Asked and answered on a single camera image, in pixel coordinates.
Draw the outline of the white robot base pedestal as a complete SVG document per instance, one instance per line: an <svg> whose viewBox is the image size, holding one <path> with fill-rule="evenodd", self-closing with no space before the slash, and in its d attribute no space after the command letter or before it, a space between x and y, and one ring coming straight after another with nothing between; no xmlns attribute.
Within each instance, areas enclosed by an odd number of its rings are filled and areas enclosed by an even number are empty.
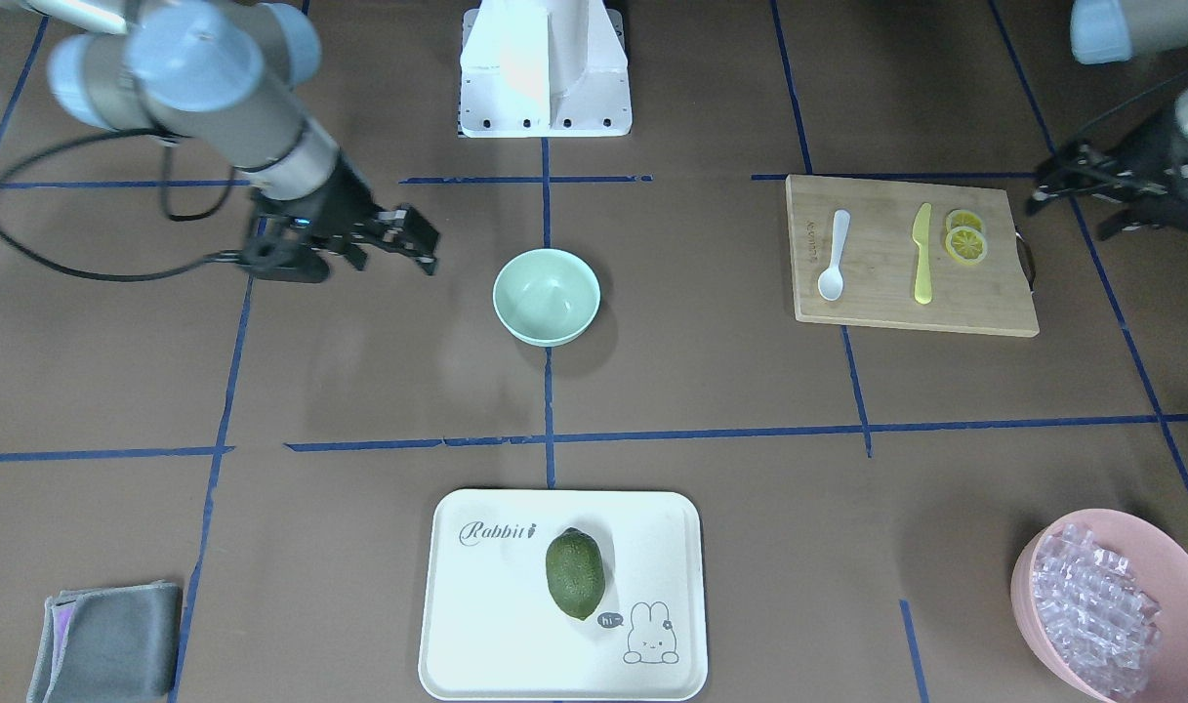
<svg viewBox="0 0 1188 703"><path fill-rule="evenodd" d="M482 1L465 12L460 135L628 135L627 18L621 1Z"/></svg>

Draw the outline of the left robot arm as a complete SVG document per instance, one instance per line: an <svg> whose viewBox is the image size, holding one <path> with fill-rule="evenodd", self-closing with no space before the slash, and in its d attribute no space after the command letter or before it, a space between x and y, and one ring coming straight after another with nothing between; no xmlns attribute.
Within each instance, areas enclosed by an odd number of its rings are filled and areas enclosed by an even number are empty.
<svg viewBox="0 0 1188 703"><path fill-rule="evenodd" d="M1070 37L1085 65L1169 52L1188 46L1188 1L1076 1ZM1188 68L1178 77L1188 77ZM1028 215L1063 197L1093 196L1124 205L1099 224L1098 239L1140 227L1188 232L1188 89L1112 148L1097 148L1087 135L1113 115L1111 108L1085 124L1037 166Z"/></svg>

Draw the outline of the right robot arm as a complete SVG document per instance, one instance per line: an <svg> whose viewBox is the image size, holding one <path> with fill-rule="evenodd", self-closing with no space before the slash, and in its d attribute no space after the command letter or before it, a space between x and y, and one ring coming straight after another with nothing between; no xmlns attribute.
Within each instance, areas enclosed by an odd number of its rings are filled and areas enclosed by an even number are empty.
<svg viewBox="0 0 1188 703"><path fill-rule="evenodd" d="M53 97L89 137L53 145L0 175L0 186L48 157L147 137L201 140L249 184L253 215L240 249L214 252L143 281L230 264L264 280L321 283L324 253L353 268L366 248L437 268L438 232L413 205L375 204L345 148L295 97L322 48L309 18L289 4L235 1L6 1L78 27L50 56Z"/></svg>

